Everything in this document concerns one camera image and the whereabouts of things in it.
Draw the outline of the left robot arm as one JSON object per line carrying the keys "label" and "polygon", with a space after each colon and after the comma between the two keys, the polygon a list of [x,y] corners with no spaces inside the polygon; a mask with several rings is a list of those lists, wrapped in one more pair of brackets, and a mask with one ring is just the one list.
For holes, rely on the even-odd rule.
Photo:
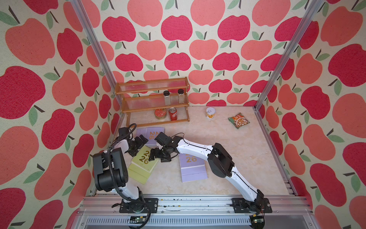
{"label": "left robot arm", "polygon": [[148,142],[144,136],[133,136],[137,124],[118,129],[119,135],[106,150],[92,156],[94,181],[98,191],[115,190],[124,202],[144,206],[140,189],[128,183],[129,175],[124,154],[134,157]]}

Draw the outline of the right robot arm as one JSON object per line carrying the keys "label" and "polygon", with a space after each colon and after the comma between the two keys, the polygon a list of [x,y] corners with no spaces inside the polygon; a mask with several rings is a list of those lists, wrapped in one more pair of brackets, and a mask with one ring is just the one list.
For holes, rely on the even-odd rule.
{"label": "right robot arm", "polygon": [[241,175],[232,157],[221,144],[202,145],[178,135],[170,137],[164,133],[159,133],[154,140],[157,148],[151,149],[149,161],[160,159],[162,162],[171,162],[172,153],[187,154],[203,159],[208,162],[213,174],[228,180],[242,194],[244,208],[257,213],[264,210],[263,193]]}

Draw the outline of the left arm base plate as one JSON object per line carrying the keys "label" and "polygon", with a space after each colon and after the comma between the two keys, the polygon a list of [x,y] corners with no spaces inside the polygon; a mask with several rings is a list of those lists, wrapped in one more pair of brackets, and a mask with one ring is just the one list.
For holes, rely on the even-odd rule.
{"label": "left arm base plate", "polygon": [[136,201],[122,200],[120,204],[120,213],[157,213],[158,198],[144,198],[144,204],[137,203]]}

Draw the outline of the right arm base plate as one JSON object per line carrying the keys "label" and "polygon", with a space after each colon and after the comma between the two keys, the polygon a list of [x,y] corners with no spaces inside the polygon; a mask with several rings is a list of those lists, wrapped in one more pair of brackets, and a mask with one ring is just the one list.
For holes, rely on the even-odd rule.
{"label": "right arm base plate", "polygon": [[267,198],[258,198],[255,202],[250,202],[244,198],[232,198],[231,207],[234,208],[235,213],[272,213],[272,207]]}

